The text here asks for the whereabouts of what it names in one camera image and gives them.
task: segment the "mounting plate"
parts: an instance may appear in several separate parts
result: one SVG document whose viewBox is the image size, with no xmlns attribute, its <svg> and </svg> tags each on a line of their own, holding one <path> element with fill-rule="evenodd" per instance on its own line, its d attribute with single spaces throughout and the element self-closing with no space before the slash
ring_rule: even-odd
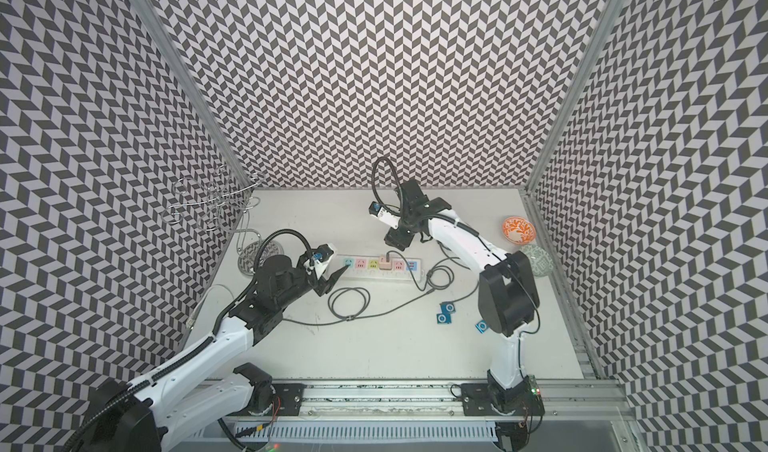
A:
<svg viewBox="0 0 768 452">
<path fill-rule="evenodd" d="M 296 417 L 299 415 L 301 409 L 301 402 L 304 398 L 304 384 L 291 383 L 291 384 L 275 384 L 272 383 L 272 387 L 275 389 L 275 395 L 280 398 L 280 410 L 277 411 L 278 417 Z M 245 409 L 240 412 L 235 412 L 231 416 L 242 417 L 246 416 L 253 418 L 254 416 L 248 415 Z M 272 409 L 264 417 L 270 418 Z"/>
<path fill-rule="evenodd" d="M 461 384 L 460 387 L 462 389 L 462 406 L 464 407 L 464 415 L 466 417 L 494 415 L 518 421 L 523 419 L 525 416 L 525 411 L 523 408 L 520 408 L 520 410 L 515 410 L 511 415 L 500 414 L 498 411 L 496 411 L 496 409 L 491 405 L 491 398 L 488 395 L 487 382 Z M 544 413 L 544 406 L 542 405 L 542 401 L 537 400 L 537 398 L 531 393 L 528 393 L 528 395 L 524 397 L 523 403 L 529 411 L 532 411 L 533 417 L 538 417 Z"/>
</svg>

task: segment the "green patterned bowl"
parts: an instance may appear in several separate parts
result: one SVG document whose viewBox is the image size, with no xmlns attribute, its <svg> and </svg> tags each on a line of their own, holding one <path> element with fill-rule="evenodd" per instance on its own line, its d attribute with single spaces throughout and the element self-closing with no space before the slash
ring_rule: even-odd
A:
<svg viewBox="0 0 768 452">
<path fill-rule="evenodd" d="M 546 277 L 552 274 L 554 262 L 552 262 L 552 257 L 549 256 L 546 250 L 538 245 L 523 245 L 520 247 L 520 251 L 528 255 L 535 277 Z"/>
</svg>

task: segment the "bowl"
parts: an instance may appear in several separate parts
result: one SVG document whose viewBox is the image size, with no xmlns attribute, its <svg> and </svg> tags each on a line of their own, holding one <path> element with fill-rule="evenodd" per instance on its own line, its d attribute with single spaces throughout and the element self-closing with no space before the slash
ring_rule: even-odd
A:
<svg viewBox="0 0 768 452">
<path fill-rule="evenodd" d="M 527 245 L 536 238 L 536 229 L 523 217 L 510 217 L 502 225 L 504 236 L 515 245 Z"/>
</svg>

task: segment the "white robotic arm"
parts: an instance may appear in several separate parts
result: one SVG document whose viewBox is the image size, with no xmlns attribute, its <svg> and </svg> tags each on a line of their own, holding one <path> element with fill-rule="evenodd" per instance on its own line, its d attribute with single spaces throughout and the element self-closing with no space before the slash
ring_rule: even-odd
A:
<svg viewBox="0 0 768 452">
<path fill-rule="evenodd" d="M 267 258 L 255 267 L 246 289 L 219 314 L 213 331 L 127 384 L 108 380 L 93 390 L 85 420 L 64 452 L 161 452 L 227 414 L 246 408 L 265 413 L 273 406 L 272 377 L 253 364 L 240 365 L 218 384 L 189 394 L 221 364 L 274 330 L 288 305 L 310 290 L 328 293 L 346 270 L 323 277 L 335 255 L 333 246 L 311 248 L 290 229 L 268 236 L 255 264 L 266 245 L 283 234 L 298 236 L 306 247 L 295 267 L 284 255 Z"/>
<path fill-rule="evenodd" d="M 389 159 L 374 165 L 376 183 L 379 161 L 389 162 L 396 182 L 397 174 Z M 522 332 L 538 316 L 538 293 L 528 258 L 522 252 L 508 254 L 485 240 L 461 221 L 442 198 L 429 200 L 418 183 L 411 179 L 398 183 L 395 192 L 400 202 L 395 212 L 380 202 L 371 203 L 369 213 L 390 226 L 384 242 L 404 251 L 419 233 L 426 233 L 451 249 L 467 267 L 478 274 L 478 309 L 488 327 L 495 332 L 498 349 L 488 370 L 488 390 L 494 407 L 502 413 L 515 410 L 530 389 L 520 363 Z"/>
<path fill-rule="evenodd" d="M 458 221 L 458 215 L 454 210 L 445 210 L 440 212 Z M 457 257 L 462 259 L 467 267 L 476 274 L 481 274 L 486 267 L 497 265 L 506 258 L 507 252 L 496 247 L 481 236 L 474 236 L 469 232 L 457 227 L 451 222 L 437 218 L 428 219 L 429 234 L 439 241 Z M 518 347 L 522 347 L 521 332 L 531 327 L 528 322 L 523 322 L 517 326 L 509 337 L 503 333 L 494 333 L 494 340 L 497 342 L 496 351 L 491 360 L 490 374 L 504 389 L 511 389 L 520 384 L 523 379 L 523 366 L 518 362 L 518 357 L 522 357 L 522 351 L 518 353 Z"/>
</svg>

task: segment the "black and white patterned backdrop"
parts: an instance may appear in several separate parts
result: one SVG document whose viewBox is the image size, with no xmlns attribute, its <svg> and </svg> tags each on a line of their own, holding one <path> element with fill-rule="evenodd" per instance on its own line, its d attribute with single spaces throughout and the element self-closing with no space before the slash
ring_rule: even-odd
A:
<svg viewBox="0 0 768 452">
<path fill-rule="evenodd" d="M 535 191 L 656 450 L 768 450 L 768 0 L 629 0 Z"/>
<path fill-rule="evenodd" d="M 606 0 L 150 0 L 274 187 L 524 185 Z"/>
<path fill-rule="evenodd" d="M 0 8 L 0 449 L 50 450 L 172 354 L 226 237 L 161 212 L 221 158 L 125 0 Z"/>
</svg>

